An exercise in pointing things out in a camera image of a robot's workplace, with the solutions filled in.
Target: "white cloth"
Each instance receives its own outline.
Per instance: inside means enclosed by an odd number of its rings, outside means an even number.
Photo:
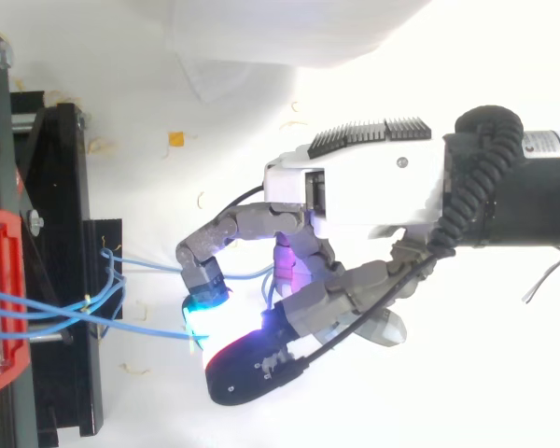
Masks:
[[[373,51],[428,2],[173,0],[172,46],[212,100],[242,83],[250,63],[328,67]]]

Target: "metal screw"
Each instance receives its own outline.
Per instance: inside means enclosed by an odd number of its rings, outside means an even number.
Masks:
[[[396,165],[399,168],[406,168],[407,166],[409,166],[409,160],[406,157],[400,157],[397,161],[396,161]]]
[[[0,69],[7,70],[12,67],[13,59],[14,55],[12,53],[12,47],[8,44],[8,42],[0,40]]]
[[[37,236],[39,231],[44,227],[44,218],[39,216],[37,210],[32,210],[27,216],[27,221],[29,224],[29,231],[33,236]]]
[[[77,114],[77,126],[81,131],[87,128],[87,116],[85,114]]]

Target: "black coiled cable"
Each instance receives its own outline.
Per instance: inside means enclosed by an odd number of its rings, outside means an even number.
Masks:
[[[439,259],[456,254],[455,247],[470,221],[523,154],[523,123],[507,108],[483,105],[472,109],[456,121],[455,131],[488,135],[491,141],[464,185],[453,191],[430,235],[427,249]]]

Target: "black metal bracket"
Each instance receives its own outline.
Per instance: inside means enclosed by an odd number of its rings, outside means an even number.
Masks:
[[[28,295],[66,306],[103,287],[107,260],[99,251],[104,241],[110,248],[122,242],[122,223],[89,219],[85,143],[75,105],[44,107],[43,92],[12,93],[11,105],[14,117],[33,118],[28,132],[18,130],[14,136],[20,210],[27,229]],[[32,210],[44,223],[35,232],[29,220]],[[115,268],[121,272],[119,263]],[[120,298],[118,291],[95,314],[111,318]],[[100,430],[104,417],[98,333],[93,324],[78,322],[61,341],[32,343],[40,447],[58,446],[60,427],[79,427],[81,436]]]

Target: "small orange piece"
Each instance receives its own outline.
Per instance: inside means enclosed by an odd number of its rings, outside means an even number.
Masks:
[[[183,147],[185,145],[185,133],[168,133],[168,145]]]

